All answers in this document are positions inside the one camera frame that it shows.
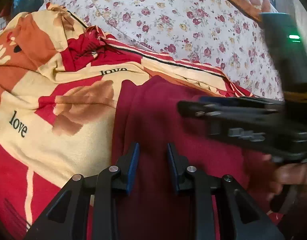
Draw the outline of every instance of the maroon cloth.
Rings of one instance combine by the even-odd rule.
[[[112,163],[133,141],[140,145],[140,157],[130,197],[117,200],[121,240],[188,239],[189,199],[173,192],[167,164],[169,142],[175,143],[191,165],[207,174],[231,174],[244,188],[248,186],[241,148],[207,139],[204,122],[182,118],[177,112],[178,101],[196,101],[203,95],[200,90],[174,85],[158,76],[141,86],[122,82]]]

